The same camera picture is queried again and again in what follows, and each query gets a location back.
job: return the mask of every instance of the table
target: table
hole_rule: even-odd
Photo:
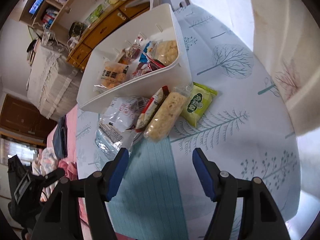
[[[169,136],[134,145],[117,195],[107,208],[116,232],[139,240],[202,239],[215,203],[204,195],[192,150],[236,178],[259,176],[284,220],[300,197],[297,142],[287,109],[271,77],[244,43],[205,10],[175,12],[184,36],[193,81],[219,91],[197,128],[180,118]],[[95,146],[98,114],[77,113],[79,178],[107,162]],[[237,238],[238,199],[231,239]]]

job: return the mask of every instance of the teal stripe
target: teal stripe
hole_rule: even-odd
[[[133,147],[119,191],[108,203],[116,232],[139,240],[188,239],[169,138]]]

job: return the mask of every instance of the silver bolt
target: silver bolt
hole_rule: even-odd
[[[60,182],[62,183],[62,184],[65,184],[65,183],[67,183],[69,181],[69,179],[67,178],[67,177],[62,177],[61,179],[60,179]]]
[[[94,176],[95,178],[101,177],[101,176],[102,176],[102,172],[101,172],[101,171],[95,171],[95,172],[93,173],[93,176]]]
[[[257,184],[260,184],[260,183],[262,182],[261,179],[258,178],[258,177],[254,177],[254,178],[253,178],[253,181],[254,181],[255,183],[257,183]]]
[[[224,178],[227,178],[227,177],[229,177],[229,172],[227,172],[227,171],[221,171],[221,172],[220,172],[220,176],[221,176],[221,177],[224,177]]]

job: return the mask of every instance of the yellow-green wrapper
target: yellow-green wrapper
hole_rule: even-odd
[[[197,127],[197,122],[211,104],[212,99],[218,94],[216,90],[210,89],[205,85],[193,82],[191,95],[183,108],[183,116],[189,124]]]

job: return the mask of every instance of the white plastic bin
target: white plastic bin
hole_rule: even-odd
[[[177,41],[178,57],[169,66],[129,80],[102,94],[94,92],[99,72],[103,69],[105,58],[115,60],[118,51],[128,47],[142,33],[151,40]],[[151,98],[162,86],[169,89],[186,86],[191,83],[191,73],[187,51],[184,45],[180,25],[169,4],[162,4],[131,20],[106,39],[91,53],[84,71],[77,96],[79,108],[83,111],[101,113],[116,96],[143,96]]]

